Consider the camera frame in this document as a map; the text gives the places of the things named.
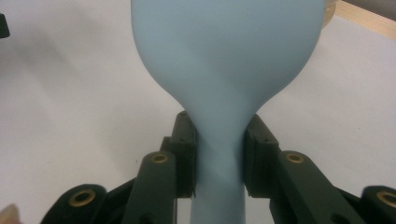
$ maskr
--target light blue bulb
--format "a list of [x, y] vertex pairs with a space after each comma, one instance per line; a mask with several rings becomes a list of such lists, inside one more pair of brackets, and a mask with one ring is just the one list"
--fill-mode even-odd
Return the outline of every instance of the light blue bulb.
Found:
[[245, 223], [242, 141], [302, 70], [324, 0], [132, 0], [134, 41], [199, 133], [191, 224]]

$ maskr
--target brass insert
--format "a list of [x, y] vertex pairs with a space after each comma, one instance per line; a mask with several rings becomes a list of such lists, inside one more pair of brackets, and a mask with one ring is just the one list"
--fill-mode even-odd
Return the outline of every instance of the brass insert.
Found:
[[157, 153], [151, 157], [151, 161], [155, 163], [163, 163], [168, 161], [168, 157], [163, 153]]
[[294, 163], [302, 163], [304, 161], [304, 157], [295, 154], [295, 153], [289, 153], [286, 158], [288, 161], [294, 162]]
[[381, 190], [376, 194], [376, 197], [390, 207], [396, 208], [396, 194]]
[[69, 200], [69, 204], [73, 207], [81, 207], [92, 202], [95, 196], [96, 193], [92, 189], [82, 189], [79, 192], [73, 194]]

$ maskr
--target black bracket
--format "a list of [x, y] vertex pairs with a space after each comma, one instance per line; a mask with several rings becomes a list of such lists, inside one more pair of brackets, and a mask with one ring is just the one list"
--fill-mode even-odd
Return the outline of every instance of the black bracket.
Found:
[[9, 30], [6, 21], [6, 16], [0, 13], [0, 39], [9, 37]]
[[[361, 198], [334, 187], [304, 154], [281, 151], [254, 116], [245, 136], [245, 184], [254, 198], [269, 198], [276, 224], [396, 223], [396, 190], [373, 186]], [[186, 112], [177, 115], [171, 137], [148, 154], [137, 178], [106, 193], [97, 185], [70, 189], [42, 224], [171, 224], [177, 198], [195, 186], [196, 131]]]

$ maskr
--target white surface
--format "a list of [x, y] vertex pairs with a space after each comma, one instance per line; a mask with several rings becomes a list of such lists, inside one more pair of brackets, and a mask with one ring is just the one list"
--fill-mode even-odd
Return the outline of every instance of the white surface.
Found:
[[[11, 32], [0, 39], [0, 207], [38, 223], [76, 185], [135, 177], [182, 107], [140, 62], [129, 1], [1, 0], [0, 11]], [[395, 41], [335, 17], [259, 115], [335, 186], [396, 188], [395, 59]], [[189, 210], [183, 200], [179, 223]], [[247, 223], [264, 222], [267, 201], [247, 199]]]

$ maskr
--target wooden edge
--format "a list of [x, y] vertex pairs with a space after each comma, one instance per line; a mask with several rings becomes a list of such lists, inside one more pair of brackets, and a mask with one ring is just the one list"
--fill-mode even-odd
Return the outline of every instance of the wooden edge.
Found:
[[336, 3], [334, 15], [396, 40], [396, 21], [374, 14], [344, 1]]

